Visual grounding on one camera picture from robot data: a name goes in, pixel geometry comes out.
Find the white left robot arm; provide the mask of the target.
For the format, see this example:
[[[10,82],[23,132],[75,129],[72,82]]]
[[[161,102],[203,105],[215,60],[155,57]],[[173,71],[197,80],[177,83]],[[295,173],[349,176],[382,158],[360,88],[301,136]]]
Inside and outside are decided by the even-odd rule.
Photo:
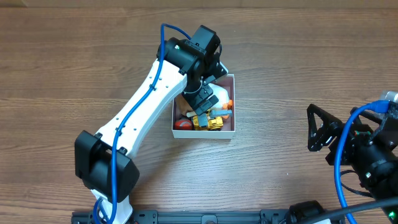
[[[140,176],[132,158],[167,105],[182,95],[197,115],[219,101],[211,82],[225,76],[216,32],[200,26],[193,36],[165,39],[160,33],[156,59],[146,79],[117,115],[95,134],[75,140],[75,174],[96,197],[86,223],[127,223],[129,194]]]

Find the white cardboard box pink inside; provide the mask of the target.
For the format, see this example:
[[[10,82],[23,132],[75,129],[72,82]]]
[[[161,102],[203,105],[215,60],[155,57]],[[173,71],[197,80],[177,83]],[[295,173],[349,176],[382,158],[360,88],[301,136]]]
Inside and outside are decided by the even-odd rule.
[[[172,124],[171,130],[175,139],[232,139],[236,130],[236,110],[235,110],[235,77],[233,74],[227,74],[215,81],[216,85],[225,88],[228,91],[229,98],[233,101],[233,115],[229,117],[220,131],[196,131],[196,130],[178,130],[174,124],[181,118],[181,112],[178,109],[176,101],[172,101]]]

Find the brown plush toy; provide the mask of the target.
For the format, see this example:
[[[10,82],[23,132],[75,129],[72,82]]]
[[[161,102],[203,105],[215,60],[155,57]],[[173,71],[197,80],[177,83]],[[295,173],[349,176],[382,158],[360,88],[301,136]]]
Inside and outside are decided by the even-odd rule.
[[[180,113],[181,113],[183,116],[186,116],[187,113],[193,111],[192,107],[188,104],[188,102],[186,101],[186,99],[185,99],[181,94],[179,94],[179,95],[175,98],[175,102],[176,102],[176,105],[177,105],[177,107],[178,107]]]

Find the white duck plush toy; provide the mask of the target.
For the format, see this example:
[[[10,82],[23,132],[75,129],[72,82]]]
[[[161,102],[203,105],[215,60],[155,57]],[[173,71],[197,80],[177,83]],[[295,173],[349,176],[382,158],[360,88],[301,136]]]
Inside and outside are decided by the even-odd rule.
[[[227,89],[212,83],[209,86],[213,89],[213,95],[218,99],[218,102],[210,110],[233,110],[234,101],[229,97]]]

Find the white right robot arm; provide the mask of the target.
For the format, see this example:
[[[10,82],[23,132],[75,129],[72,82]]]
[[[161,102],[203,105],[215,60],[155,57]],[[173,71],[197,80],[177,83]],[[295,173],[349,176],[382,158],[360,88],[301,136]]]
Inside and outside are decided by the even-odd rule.
[[[350,111],[347,122],[310,104],[308,150],[328,147],[326,161],[340,209],[326,211],[316,200],[295,204],[284,223],[356,223],[354,213],[380,208],[397,223],[397,92]]]

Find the yellow toy truck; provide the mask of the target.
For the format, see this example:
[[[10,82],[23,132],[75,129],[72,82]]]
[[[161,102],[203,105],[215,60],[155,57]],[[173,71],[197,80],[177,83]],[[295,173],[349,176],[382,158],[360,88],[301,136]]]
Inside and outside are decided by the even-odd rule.
[[[196,131],[220,131],[224,126],[223,117],[232,115],[232,110],[208,110],[192,118],[193,127]]]

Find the red robot ball toy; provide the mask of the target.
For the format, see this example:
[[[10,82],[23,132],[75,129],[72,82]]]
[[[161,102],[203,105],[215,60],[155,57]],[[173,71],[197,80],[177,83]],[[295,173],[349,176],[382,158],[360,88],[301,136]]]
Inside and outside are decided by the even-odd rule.
[[[179,119],[176,122],[174,122],[174,130],[192,130],[193,129],[193,123],[190,119],[183,118]]]

